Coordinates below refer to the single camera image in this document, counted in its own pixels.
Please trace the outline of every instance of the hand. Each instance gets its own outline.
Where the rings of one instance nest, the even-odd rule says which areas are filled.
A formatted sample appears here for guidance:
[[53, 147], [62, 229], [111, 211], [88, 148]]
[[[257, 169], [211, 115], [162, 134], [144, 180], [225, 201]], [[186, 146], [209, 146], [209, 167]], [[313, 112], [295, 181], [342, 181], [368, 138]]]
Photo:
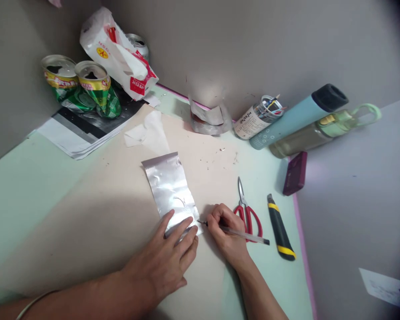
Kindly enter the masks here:
[[216, 204], [207, 220], [209, 231], [216, 244], [236, 271], [252, 260], [246, 247], [246, 240], [239, 236], [227, 234], [219, 227], [219, 222], [223, 220], [229, 228], [245, 232], [244, 222], [238, 215], [235, 215], [225, 204]]
[[174, 213], [175, 211], [171, 210], [163, 217], [151, 241], [133, 256], [121, 271], [128, 283], [138, 283], [137, 288], [148, 290], [146, 296], [152, 297], [155, 305], [187, 285], [184, 273], [194, 261], [199, 243], [196, 236], [198, 227], [193, 226], [177, 244], [185, 229], [192, 223], [192, 217], [182, 221], [178, 228], [164, 239], [164, 232]]

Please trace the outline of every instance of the purple phone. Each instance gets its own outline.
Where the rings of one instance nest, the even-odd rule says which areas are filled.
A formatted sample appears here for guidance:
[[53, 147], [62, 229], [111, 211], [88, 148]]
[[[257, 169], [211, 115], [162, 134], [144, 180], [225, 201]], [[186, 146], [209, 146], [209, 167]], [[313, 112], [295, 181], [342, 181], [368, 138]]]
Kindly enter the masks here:
[[307, 155], [307, 152], [301, 151], [289, 162], [283, 188], [283, 194], [285, 196], [290, 196], [304, 187]]

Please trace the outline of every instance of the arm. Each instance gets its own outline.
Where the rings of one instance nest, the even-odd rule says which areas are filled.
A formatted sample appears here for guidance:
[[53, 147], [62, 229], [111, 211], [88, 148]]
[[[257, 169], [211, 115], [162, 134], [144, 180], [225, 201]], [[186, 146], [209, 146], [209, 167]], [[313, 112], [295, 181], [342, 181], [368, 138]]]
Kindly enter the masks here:
[[[166, 214], [147, 246], [118, 272], [51, 293], [35, 303], [22, 320], [139, 319], [167, 295], [187, 285], [184, 273], [196, 257], [197, 227], [177, 245], [192, 218], [164, 239], [174, 211]], [[33, 299], [0, 306], [0, 320], [15, 320]]]
[[228, 227], [243, 232], [244, 222], [225, 204], [216, 205], [212, 213], [208, 216], [210, 233], [213, 235], [222, 254], [237, 271], [240, 278], [244, 305], [249, 320], [288, 320], [251, 259], [246, 247], [246, 240], [224, 233], [219, 228], [221, 220]]

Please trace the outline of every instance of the green bottle lid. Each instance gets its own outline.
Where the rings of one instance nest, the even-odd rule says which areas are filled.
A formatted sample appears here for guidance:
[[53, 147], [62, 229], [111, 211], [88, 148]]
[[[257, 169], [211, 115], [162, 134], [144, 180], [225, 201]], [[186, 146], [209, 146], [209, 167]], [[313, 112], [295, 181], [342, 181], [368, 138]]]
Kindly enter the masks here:
[[[361, 108], [367, 108], [368, 112], [374, 115], [373, 119], [367, 122], [360, 122], [356, 113]], [[332, 113], [316, 122], [323, 133], [329, 137], [341, 136], [350, 130], [375, 123], [382, 117], [380, 109], [373, 104], [362, 104], [354, 110], [347, 109]]]

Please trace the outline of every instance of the red scissors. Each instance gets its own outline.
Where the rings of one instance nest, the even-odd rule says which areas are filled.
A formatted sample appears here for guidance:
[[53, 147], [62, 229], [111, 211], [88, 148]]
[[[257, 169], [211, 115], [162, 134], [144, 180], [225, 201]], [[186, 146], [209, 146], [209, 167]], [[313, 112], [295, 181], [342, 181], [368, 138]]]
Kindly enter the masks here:
[[[240, 201], [239, 201], [239, 205], [234, 210], [234, 214], [238, 213], [240, 215], [240, 218], [244, 222], [244, 229], [245, 229], [246, 233], [248, 233], [248, 234], [253, 234], [252, 233], [253, 232], [253, 229], [252, 229], [252, 217], [251, 217], [251, 215], [253, 215], [255, 220], [256, 220], [256, 223], [258, 224], [258, 236], [262, 237], [262, 225], [261, 225], [261, 222], [259, 221], [259, 218], [256, 215], [255, 211], [253, 211], [252, 208], [248, 206], [248, 203], [246, 202], [246, 199], [244, 198], [243, 186], [241, 184], [240, 177], [238, 179], [238, 185], [239, 185]], [[244, 210], [246, 211], [246, 221], [247, 221], [247, 223], [244, 220], [243, 205], [244, 205]]]

